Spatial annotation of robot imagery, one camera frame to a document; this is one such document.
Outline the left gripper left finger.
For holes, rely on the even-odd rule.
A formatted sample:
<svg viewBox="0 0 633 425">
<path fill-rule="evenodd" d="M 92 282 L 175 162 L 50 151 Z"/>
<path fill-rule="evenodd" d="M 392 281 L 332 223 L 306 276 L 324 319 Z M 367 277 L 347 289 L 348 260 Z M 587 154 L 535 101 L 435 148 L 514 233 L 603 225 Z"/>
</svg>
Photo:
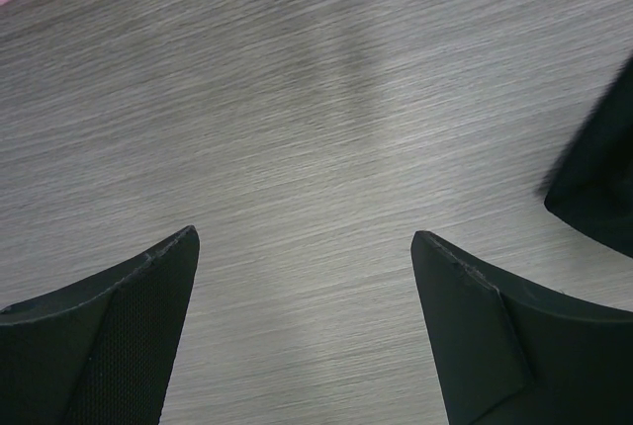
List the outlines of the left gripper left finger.
<svg viewBox="0 0 633 425">
<path fill-rule="evenodd" d="M 199 252 L 186 226 L 123 263 L 3 308 L 2 423 L 158 423 Z"/>
</svg>

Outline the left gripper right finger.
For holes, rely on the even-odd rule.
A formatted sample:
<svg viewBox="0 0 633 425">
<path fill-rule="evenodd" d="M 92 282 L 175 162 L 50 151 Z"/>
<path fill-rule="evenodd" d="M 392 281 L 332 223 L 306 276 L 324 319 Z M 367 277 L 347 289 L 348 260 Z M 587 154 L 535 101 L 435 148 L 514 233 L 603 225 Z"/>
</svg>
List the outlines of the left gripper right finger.
<svg viewBox="0 0 633 425">
<path fill-rule="evenodd" d="M 410 253 L 450 423 L 631 423 L 631 312 L 540 286 L 429 231 Z"/>
</svg>

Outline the black t shirt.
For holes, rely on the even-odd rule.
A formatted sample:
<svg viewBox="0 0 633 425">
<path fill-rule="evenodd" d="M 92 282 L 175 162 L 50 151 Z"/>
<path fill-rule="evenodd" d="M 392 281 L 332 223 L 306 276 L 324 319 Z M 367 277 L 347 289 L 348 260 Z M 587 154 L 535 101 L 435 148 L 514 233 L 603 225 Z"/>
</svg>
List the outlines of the black t shirt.
<svg viewBox="0 0 633 425">
<path fill-rule="evenodd" d="M 550 172 L 545 209 L 632 255 L 632 61 L 627 60 Z"/>
</svg>

